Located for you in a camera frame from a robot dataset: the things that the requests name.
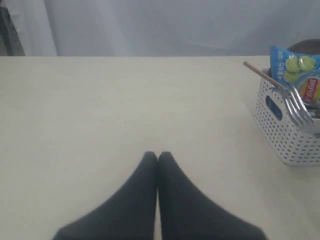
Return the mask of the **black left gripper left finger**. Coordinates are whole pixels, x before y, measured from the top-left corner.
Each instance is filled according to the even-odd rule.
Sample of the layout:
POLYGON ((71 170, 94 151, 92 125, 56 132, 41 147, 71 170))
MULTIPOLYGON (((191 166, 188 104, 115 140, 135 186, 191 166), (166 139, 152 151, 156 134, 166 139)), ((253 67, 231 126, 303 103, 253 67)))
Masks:
POLYGON ((107 201, 60 228, 55 240, 152 240, 157 204, 157 156, 148 151, 107 201))

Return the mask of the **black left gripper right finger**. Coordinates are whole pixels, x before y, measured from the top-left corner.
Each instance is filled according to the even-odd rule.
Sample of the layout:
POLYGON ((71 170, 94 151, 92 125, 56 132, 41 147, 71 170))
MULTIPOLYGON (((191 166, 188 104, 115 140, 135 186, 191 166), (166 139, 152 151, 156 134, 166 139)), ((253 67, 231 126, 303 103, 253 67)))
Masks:
POLYGON ((265 240, 257 226, 226 211, 205 196, 170 152, 157 163, 157 187, 164 240, 265 240))

